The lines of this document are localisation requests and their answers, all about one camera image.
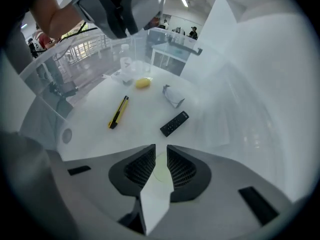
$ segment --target plastic bottle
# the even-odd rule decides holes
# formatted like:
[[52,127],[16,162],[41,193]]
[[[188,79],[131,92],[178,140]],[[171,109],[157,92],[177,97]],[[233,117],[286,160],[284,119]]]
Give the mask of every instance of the plastic bottle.
[[129,51],[129,44],[124,43],[121,45],[121,51],[120,51],[120,66],[121,70],[125,74],[131,74],[133,69],[133,58]]

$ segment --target white table in background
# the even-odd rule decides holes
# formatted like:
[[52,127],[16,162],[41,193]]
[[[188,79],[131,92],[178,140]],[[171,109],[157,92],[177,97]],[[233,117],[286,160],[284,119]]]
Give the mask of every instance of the white table in background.
[[151,65],[154,64],[155,62],[155,55],[156,53],[163,54],[168,57],[166,60],[166,66],[168,66],[169,59],[173,58],[175,60],[178,60],[180,62],[186,63],[189,56],[190,52],[186,50],[179,49],[175,46],[169,45],[169,43],[161,43],[161,44],[156,44],[152,46],[152,56],[151,56]]

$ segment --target ceiling light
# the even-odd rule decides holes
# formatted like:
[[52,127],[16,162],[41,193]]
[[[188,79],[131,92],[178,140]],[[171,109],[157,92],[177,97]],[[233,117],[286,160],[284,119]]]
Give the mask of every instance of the ceiling light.
[[186,0],[181,0],[182,3],[184,4],[185,7],[188,7],[187,1]]

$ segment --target yellow utility knife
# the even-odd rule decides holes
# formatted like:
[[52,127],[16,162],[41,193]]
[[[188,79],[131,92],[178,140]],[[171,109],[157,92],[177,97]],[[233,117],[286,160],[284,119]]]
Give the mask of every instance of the yellow utility knife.
[[120,103],[120,106],[118,107],[117,111],[115,112],[113,119],[108,124],[108,127],[110,129],[114,129],[118,125],[119,120],[121,119],[122,114],[124,113],[124,111],[126,109],[128,101],[129,101],[129,97],[125,96],[123,101]]

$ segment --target white table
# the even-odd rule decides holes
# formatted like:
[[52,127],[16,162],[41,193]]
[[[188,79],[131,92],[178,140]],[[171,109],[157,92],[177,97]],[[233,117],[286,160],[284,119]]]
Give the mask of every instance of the white table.
[[[91,90],[66,118],[60,131],[57,150],[64,161],[104,156],[142,145],[156,144],[156,153],[166,151],[168,144],[198,148],[200,138],[198,120],[201,117],[202,95],[187,80],[168,71],[151,66],[150,87],[136,89],[124,86],[110,76]],[[164,85],[177,88],[185,97],[179,108],[174,108],[164,97]],[[115,129],[109,129],[122,99],[129,97],[128,105]],[[160,128],[185,111],[189,119],[169,137]],[[68,144],[62,142],[64,129],[72,130]]]
[[153,65],[155,62],[156,53],[163,54],[168,57],[165,64],[166,66],[168,66],[170,58],[186,63],[190,56],[189,51],[179,49],[175,46],[171,46],[167,42],[156,44],[152,46],[151,65]]

